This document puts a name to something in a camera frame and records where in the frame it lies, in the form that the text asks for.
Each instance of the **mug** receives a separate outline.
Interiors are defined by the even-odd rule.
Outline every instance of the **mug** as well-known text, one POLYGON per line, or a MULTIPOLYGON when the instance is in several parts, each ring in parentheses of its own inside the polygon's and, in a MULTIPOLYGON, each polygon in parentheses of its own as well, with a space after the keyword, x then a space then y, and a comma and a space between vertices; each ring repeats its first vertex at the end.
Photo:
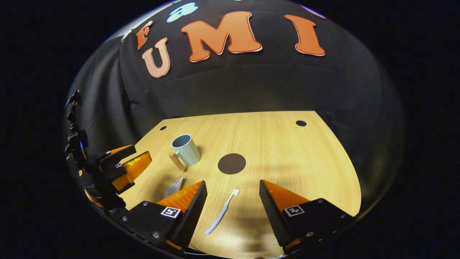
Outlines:
POLYGON ((171 142, 171 147, 174 150, 174 156, 176 158, 181 158, 183 163, 187 166, 194 165, 201 159, 200 152, 196 148, 192 136, 189 134, 184 134, 176 137, 171 142))

